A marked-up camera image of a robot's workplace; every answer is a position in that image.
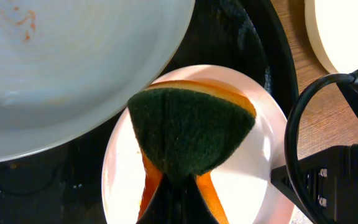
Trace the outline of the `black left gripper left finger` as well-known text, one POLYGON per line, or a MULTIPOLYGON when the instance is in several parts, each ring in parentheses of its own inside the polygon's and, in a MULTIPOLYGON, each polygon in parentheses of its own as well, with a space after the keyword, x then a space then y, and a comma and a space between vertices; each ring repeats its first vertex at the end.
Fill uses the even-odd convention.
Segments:
POLYGON ((149 205, 137 224, 174 224, 177 220, 177 191, 164 174, 149 205))

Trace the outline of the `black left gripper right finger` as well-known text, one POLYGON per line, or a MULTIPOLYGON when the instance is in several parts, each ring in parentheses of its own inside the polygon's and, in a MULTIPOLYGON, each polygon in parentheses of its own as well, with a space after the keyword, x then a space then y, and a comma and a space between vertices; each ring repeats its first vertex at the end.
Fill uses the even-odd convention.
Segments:
POLYGON ((218 224, 204 201, 193 176, 184 180, 177 193, 177 224, 218 224))

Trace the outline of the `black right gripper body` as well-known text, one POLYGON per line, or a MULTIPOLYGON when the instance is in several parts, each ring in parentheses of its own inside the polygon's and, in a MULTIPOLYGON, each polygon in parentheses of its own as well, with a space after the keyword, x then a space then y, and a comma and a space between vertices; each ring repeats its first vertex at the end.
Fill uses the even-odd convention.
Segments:
POLYGON ((358 223, 358 144, 333 146, 300 161, 302 186, 336 223, 358 223))

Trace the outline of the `pink-white plate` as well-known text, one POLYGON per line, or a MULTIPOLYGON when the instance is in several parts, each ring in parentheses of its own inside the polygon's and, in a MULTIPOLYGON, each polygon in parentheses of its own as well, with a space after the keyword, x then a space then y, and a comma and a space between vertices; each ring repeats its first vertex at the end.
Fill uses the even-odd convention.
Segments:
MULTIPOLYGON (((216 80, 242 92, 255 106, 256 123, 239 149, 211 173, 229 223, 289 223, 294 204, 270 182, 270 171, 284 165, 287 119, 276 101, 253 79, 230 68, 194 65, 157 79, 216 80)), ((145 171, 128 110, 111 134, 103 162, 101 195, 108 223, 135 223, 145 171)))

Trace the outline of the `orange and green sponge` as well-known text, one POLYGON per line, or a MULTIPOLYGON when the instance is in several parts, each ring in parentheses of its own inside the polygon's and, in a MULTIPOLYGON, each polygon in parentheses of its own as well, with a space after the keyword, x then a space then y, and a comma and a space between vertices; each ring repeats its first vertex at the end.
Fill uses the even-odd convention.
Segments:
POLYGON ((165 174, 177 192, 193 176, 213 217, 227 223, 211 171, 254 127, 257 112, 250 100, 214 81, 174 80, 138 92, 127 108, 146 173, 138 220, 165 174))

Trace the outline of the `cream-white plate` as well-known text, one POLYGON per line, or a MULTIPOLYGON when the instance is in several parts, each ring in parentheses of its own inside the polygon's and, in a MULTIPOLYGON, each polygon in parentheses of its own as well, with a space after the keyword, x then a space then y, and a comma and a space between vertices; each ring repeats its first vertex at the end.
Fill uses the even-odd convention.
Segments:
POLYGON ((329 73, 358 69, 358 0, 305 0, 312 49, 329 73))

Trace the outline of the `grey-white plate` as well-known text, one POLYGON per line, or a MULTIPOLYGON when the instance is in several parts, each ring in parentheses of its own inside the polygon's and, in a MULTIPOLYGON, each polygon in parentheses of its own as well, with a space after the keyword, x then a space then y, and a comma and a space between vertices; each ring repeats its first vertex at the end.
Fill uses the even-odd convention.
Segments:
POLYGON ((0 0, 0 162, 114 116, 166 67, 194 0, 0 0))

